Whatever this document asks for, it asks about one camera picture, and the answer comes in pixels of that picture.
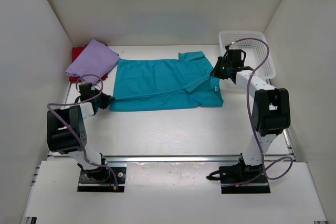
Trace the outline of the teal t shirt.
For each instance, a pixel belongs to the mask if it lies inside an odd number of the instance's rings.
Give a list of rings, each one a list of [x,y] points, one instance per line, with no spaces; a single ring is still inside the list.
[[[219,80],[201,51],[177,59],[119,60],[110,111],[135,112],[221,107]]]

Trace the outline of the lilac t shirt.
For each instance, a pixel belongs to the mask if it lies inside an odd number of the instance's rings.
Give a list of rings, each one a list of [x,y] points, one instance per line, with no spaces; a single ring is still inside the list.
[[[71,59],[72,63],[66,69],[70,82],[74,83],[82,77],[82,81],[97,83],[99,79],[107,78],[120,57],[107,45],[92,39],[85,46],[73,47]]]

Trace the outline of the red t shirt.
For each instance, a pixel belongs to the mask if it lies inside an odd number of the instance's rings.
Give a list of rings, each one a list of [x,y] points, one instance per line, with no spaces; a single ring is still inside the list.
[[[71,83],[75,83],[80,76],[95,74],[102,80],[108,77],[111,52],[107,45],[92,44],[72,48],[72,64],[66,70]]]

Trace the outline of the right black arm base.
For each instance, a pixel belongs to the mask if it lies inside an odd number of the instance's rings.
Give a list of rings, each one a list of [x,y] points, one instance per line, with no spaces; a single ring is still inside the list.
[[[235,164],[220,166],[211,172],[208,180],[220,181],[221,194],[269,194],[268,179],[262,174],[262,166]]]

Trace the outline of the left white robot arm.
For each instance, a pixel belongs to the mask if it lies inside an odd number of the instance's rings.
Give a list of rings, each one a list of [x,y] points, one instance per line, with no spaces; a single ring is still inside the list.
[[[105,94],[90,82],[76,86],[79,97],[72,104],[47,105],[47,145],[51,152],[68,155],[76,160],[84,171],[92,171],[98,182],[110,176],[105,157],[87,146],[84,120],[107,109],[115,98]]]

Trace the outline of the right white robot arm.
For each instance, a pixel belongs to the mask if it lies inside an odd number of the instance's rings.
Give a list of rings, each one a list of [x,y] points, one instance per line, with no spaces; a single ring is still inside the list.
[[[218,58],[210,76],[230,79],[246,91],[248,115],[253,136],[242,153],[242,165],[236,168],[236,177],[247,182],[255,175],[253,166],[260,166],[262,154],[268,151],[273,140],[290,125],[289,92],[275,88],[245,66],[246,53],[241,49],[229,49]]]

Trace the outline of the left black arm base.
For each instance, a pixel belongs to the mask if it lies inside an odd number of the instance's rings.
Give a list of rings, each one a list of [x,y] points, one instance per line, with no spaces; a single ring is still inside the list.
[[[78,192],[99,192],[99,193],[123,193],[125,190],[125,180],[127,166],[117,165],[111,169],[116,175],[117,184],[114,184],[114,176],[106,168],[97,168],[94,170],[81,170],[78,179]]]

